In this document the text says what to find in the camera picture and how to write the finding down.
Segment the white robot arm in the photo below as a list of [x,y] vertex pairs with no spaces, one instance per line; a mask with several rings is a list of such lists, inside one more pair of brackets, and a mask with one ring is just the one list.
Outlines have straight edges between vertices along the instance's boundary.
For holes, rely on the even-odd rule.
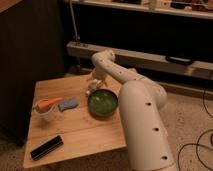
[[159,110],[167,93],[158,83],[115,63],[115,53],[104,50],[91,57],[92,78],[110,75],[121,84],[120,119],[133,171],[178,171]]

